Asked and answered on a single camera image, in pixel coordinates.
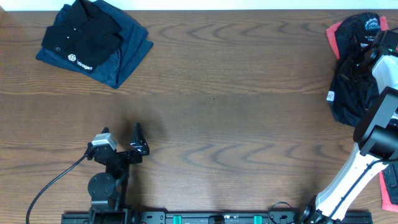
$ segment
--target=wooden table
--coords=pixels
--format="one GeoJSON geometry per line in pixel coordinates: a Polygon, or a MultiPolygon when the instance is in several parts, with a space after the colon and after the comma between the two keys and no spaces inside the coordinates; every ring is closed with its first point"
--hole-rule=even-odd
{"type": "MultiPolygon", "coordinates": [[[[24,223],[38,191],[104,126],[127,149],[140,121],[151,155],[131,171],[130,204],[170,211],[303,207],[352,150],[326,103],[336,58],[325,35],[359,11],[131,11],[155,45],[118,90],[35,59],[56,12],[8,12],[0,27],[0,223],[24,223]]],[[[376,11],[398,26],[396,11],[376,11]]],[[[39,199],[32,223],[87,211],[84,161],[39,199]]],[[[351,208],[376,223],[378,178],[351,208]]]]}

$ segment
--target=green strip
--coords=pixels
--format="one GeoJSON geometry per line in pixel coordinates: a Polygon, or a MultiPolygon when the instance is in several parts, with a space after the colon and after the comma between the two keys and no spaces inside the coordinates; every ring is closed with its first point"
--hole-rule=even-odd
{"type": "Polygon", "coordinates": [[[254,216],[254,224],[262,224],[262,216],[255,215],[254,216]]]}
{"type": "Polygon", "coordinates": [[[181,223],[182,223],[181,215],[173,216],[173,224],[181,224],[181,223]]]}

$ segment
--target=pink trim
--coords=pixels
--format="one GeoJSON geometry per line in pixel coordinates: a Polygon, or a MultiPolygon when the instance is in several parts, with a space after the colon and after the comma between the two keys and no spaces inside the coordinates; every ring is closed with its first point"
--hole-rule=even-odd
{"type": "Polygon", "coordinates": [[[390,196],[388,195],[386,183],[384,181],[383,173],[379,173],[380,189],[381,189],[381,208],[387,211],[398,212],[398,205],[394,205],[390,201],[390,196]]]}
{"type": "MultiPolygon", "coordinates": [[[[379,18],[379,20],[380,20],[380,29],[388,30],[388,24],[387,24],[386,17],[381,16],[379,18]]],[[[326,30],[326,36],[328,37],[330,47],[333,50],[333,52],[335,53],[337,59],[340,59],[340,54],[338,52],[335,32],[340,25],[341,25],[341,22],[338,22],[336,24],[333,24],[331,27],[327,28],[327,30],[326,30]]]]}

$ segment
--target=blue fabric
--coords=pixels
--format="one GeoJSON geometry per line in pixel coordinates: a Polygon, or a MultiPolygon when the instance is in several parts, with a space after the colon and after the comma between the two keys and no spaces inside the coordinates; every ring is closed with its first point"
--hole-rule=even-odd
{"type": "MultiPolygon", "coordinates": [[[[112,54],[109,59],[107,59],[107,61],[98,65],[92,73],[87,73],[84,69],[68,63],[60,56],[45,48],[42,48],[38,52],[36,59],[42,60],[45,63],[56,67],[80,72],[101,83],[109,85],[112,88],[119,88],[120,85],[126,81],[130,74],[137,68],[154,43],[146,40],[148,31],[121,10],[103,0],[95,1],[93,4],[99,7],[103,12],[110,15],[121,27],[121,30],[118,33],[121,38],[120,46],[118,50],[112,54]]],[[[54,24],[65,20],[70,7],[71,6],[67,4],[64,5],[61,11],[57,14],[54,24]]]]}

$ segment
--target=white wall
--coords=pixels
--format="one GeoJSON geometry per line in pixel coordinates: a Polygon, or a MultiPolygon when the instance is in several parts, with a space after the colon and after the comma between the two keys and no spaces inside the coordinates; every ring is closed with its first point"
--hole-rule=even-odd
{"type": "MultiPolygon", "coordinates": [[[[398,0],[106,0],[124,10],[398,9],[398,0]]],[[[0,0],[7,11],[61,9],[74,0],[0,0]]]]}

